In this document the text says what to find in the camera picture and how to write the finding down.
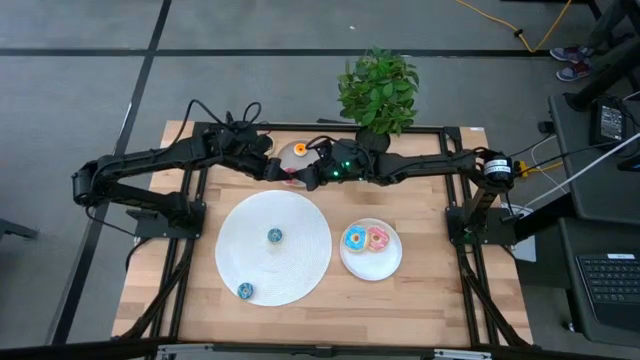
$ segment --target sneaker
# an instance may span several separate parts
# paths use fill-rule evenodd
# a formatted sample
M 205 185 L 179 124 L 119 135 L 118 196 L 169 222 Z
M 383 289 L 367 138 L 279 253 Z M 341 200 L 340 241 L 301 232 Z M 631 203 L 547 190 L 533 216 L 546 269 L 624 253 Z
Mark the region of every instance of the sneaker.
M 549 50 L 551 56 L 559 61 L 570 61 L 574 64 L 584 61 L 593 51 L 584 46 L 572 46 L 568 48 L 553 48 Z
M 589 59 L 574 64 L 568 68 L 558 70 L 556 76 L 562 81 L 574 81 L 591 74 L 592 68 L 588 62 Z

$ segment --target donut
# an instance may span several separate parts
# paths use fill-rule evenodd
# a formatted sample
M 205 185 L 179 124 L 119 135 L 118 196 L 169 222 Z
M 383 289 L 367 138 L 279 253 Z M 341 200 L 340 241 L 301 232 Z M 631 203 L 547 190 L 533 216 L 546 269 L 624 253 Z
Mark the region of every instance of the donut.
M 349 251 L 360 252 L 367 248 L 367 242 L 367 231 L 362 226 L 351 226 L 344 234 L 344 244 Z
M 267 240 L 272 244 L 277 244 L 282 240 L 282 230 L 273 228 L 267 234 Z
M 377 226 L 372 226 L 367 229 L 367 239 L 369 240 L 367 248 L 371 251 L 384 250 L 384 248 L 389 245 L 390 241 L 389 235 L 387 235 L 386 231 Z
M 291 174 L 294 173 L 296 171 L 298 171 L 298 169 L 294 169 L 294 168 L 285 168 L 283 169 L 284 171 L 286 171 L 287 173 Z M 298 183 L 298 180 L 296 179 L 289 179 L 289 180 L 285 180 L 282 182 L 285 185 L 296 185 Z
M 293 146 L 293 153 L 298 156 L 307 155 L 307 145 L 305 143 L 297 143 Z
M 238 296 L 241 299 L 248 299 L 251 297 L 251 295 L 253 295 L 253 285 L 249 284 L 249 283 L 242 283 L 240 284 L 240 286 L 238 286 Z

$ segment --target green plant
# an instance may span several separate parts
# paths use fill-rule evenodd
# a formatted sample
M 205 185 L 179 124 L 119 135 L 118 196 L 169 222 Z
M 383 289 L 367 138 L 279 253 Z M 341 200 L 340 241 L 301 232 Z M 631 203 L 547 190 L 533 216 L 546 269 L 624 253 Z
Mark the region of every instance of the green plant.
M 400 135 L 413 124 L 417 113 L 412 109 L 413 94 L 420 85 L 414 65 L 377 48 L 358 59 L 353 72 L 349 65 L 347 61 L 345 74 L 338 76 L 342 117 L 354 119 L 376 134 Z

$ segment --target plant pot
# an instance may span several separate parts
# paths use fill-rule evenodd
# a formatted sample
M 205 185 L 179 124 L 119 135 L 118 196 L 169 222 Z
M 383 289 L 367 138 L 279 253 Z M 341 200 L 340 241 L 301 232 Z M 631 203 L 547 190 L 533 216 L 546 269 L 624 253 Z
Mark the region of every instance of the plant pot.
M 377 153 L 387 151 L 389 145 L 391 145 L 391 137 L 389 134 L 376 134 L 366 127 L 358 129 L 356 132 L 356 141 L 358 145 L 362 146 L 365 150 Z

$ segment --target computer keyboard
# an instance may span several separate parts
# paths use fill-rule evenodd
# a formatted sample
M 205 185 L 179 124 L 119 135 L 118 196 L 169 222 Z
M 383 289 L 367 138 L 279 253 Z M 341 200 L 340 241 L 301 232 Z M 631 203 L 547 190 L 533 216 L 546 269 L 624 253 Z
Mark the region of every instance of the computer keyboard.
M 640 304 L 640 254 L 578 255 L 577 260 L 592 304 Z

